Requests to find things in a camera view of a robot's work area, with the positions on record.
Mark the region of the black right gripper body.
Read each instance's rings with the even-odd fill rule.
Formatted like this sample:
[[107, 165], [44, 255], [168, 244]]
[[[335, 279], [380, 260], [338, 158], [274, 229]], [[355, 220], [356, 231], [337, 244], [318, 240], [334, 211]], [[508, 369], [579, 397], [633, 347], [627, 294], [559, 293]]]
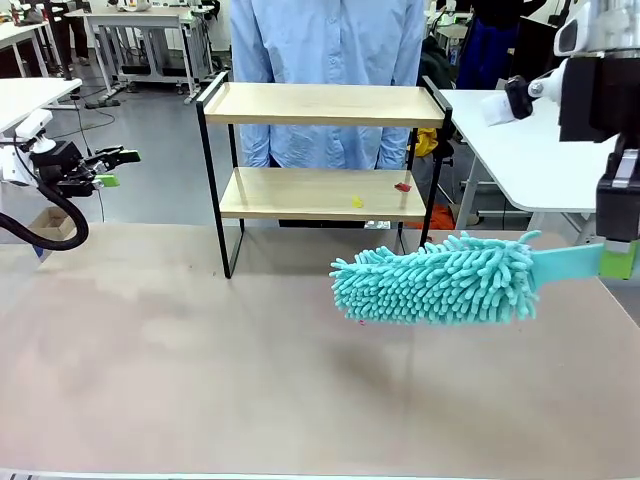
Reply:
[[560, 101], [562, 142], [602, 143], [621, 135], [639, 147], [639, 60], [574, 57], [565, 64]]

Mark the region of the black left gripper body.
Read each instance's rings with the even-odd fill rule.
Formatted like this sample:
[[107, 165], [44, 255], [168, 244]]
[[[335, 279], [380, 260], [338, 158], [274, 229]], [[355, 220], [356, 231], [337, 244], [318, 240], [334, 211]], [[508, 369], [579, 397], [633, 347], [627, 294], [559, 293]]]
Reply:
[[90, 197], [95, 191], [96, 160], [84, 158], [75, 143], [57, 141], [52, 150], [33, 153], [42, 183], [64, 198]]

